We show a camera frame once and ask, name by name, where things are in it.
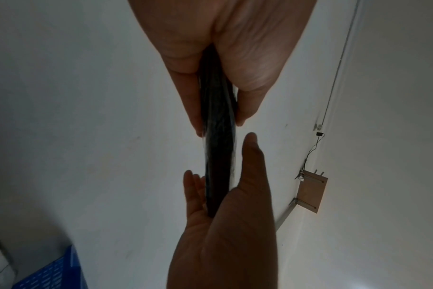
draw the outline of clear plastic wrap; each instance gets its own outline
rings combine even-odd
[[[199,64],[201,116],[206,151],[206,199],[208,215],[214,217],[231,189],[236,143],[237,101],[232,83],[221,67],[213,45]]]

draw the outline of plastic packaging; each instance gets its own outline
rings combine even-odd
[[[206,150],[206,199],[208,215],[214,217],[231,189],[236,143],[237,101],[232,83],[221,67],[213,45],[199,64],[201,117]]]

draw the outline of hand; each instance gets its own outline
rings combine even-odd
[[[197,69],[214,43],[239,88],[236,123],[253,116],[298,42],[316,0],[129,0],[161,54],[196,133],[202,135]]]
[[[256,134],[245,137],[239,185],[207,216],[204,181],[185,172],[187,226],[167,279],[168,289],[277,288],[277,249],[264,155]]]

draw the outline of dark package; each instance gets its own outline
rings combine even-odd
[[[231,189],[237,102],[232,83],[224,74],[213,45],[202,54],[199,84],[206,151],[207,209],[208,215],[214,217]]]

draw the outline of blue crate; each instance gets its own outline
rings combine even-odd
[[[63,257],[29,275],[12,289],[88,289],[77,252],[69,246]]]

